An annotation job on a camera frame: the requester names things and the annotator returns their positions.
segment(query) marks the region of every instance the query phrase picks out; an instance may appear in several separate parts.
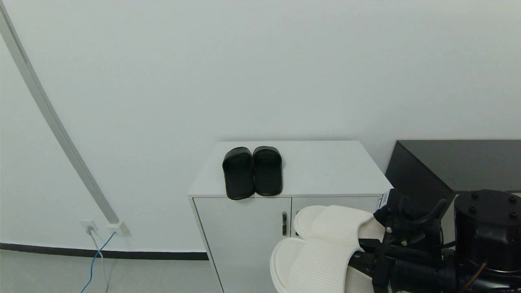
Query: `label sticker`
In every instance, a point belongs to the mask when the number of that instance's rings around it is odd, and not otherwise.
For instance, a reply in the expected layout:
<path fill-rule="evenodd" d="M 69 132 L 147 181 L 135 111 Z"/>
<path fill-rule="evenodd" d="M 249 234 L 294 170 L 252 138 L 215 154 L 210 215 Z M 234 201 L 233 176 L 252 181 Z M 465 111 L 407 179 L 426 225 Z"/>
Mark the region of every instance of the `label sticker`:
<path fill-rule="evenodd" d="M 390 192 L 391 192 L 391 190 L 389 189 L 389 191 L 387 191 L 386 193 L 380 195 L 380 197 L 376 201 L 377 204 L 376 204 L 375 212 L 387 204 L 387 201 L 389 200 L 389 193 Z"/>

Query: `wall outlet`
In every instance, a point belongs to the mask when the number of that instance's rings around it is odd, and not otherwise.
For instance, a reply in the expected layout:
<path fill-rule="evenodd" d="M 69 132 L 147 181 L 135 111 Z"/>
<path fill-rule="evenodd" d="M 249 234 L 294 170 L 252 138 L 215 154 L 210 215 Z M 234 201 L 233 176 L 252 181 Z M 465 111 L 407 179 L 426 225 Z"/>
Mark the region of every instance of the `wall outlet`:
<path fill-rule="evenodd" d="M 130 231 L 123 221 L 119 221 L 117 224 L 108 224 L 106 227 L 111 235 L 116 232 L 116 236 L 119 237 L 130 236 Z"/>
<path fill-rule="evenodd" d="M 91 219 L 79 219 L 80 225 L 83 227 L 83 231 L 87 231 L 88 226 L 92 226 L 94 228 L 93 231 L 97 231 L 97 227 Z"/>

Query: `black slide sandal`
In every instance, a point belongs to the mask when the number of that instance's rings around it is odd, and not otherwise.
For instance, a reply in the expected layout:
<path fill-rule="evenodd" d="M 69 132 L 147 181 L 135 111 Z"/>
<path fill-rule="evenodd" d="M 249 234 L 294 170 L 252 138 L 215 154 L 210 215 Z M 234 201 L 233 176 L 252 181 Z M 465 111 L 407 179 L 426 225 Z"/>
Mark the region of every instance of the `black slide sandal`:
<path fill-rule="evenodd" d="M 253 152 L 255 191 L 265 197 L 282 192 L 282 157 L 273 146 L 259 146 Z"/>
<path fill-rule="evenodd" d="M 222 161 L 226 195 L 233 200 L 249 198 L 255 193 L 252 153 L 244 147 L 232 149 Z"/>

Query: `black baseboard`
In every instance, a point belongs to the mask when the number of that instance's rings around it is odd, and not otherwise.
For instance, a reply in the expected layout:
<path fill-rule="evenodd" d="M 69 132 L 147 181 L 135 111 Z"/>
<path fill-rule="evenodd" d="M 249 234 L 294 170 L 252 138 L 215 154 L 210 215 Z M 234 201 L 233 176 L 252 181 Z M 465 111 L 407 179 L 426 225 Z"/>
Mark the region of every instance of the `black baseboard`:
<path fill-rule="evenodd" d="M 91 258 L 96 254 L 96 250 L 44 247 L 33 245 L 0 243 L 0 249 L 21 252 L 67 255 L 70 257 Z M 129 259 L 129 260 L 186 260 L 186 261 L 207 261 L 206 252 L 148 252 L 148 251 L 103 251 L 106 259 Z"/>

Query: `white cabinet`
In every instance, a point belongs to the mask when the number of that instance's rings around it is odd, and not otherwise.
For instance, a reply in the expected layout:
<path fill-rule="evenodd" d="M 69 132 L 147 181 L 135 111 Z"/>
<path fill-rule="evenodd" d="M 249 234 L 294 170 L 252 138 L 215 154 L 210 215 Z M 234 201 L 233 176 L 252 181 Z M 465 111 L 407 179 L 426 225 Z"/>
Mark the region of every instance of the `white cabinet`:
<path fill-rule="evenodd" d="M 276 147 L 282 155 L 282 193 L 228 199 L 221 166 L 225 154 L 235 147 L 253 152 L 261 145 Z M 358 141 L 235 141 L 216 143 L 189 197 L 224 293 L 275 293 L 269 258 L 281 239 L 295 236 L 297 211 L 335 204 L 372 212 L 390 188 Z"/>
<path fill-rule="evenodd" d="M 276 293 L 269 273 L 273 247 L 284 237 L 290 198 L 194 199 L 215 268 L 226 293 Z"/>

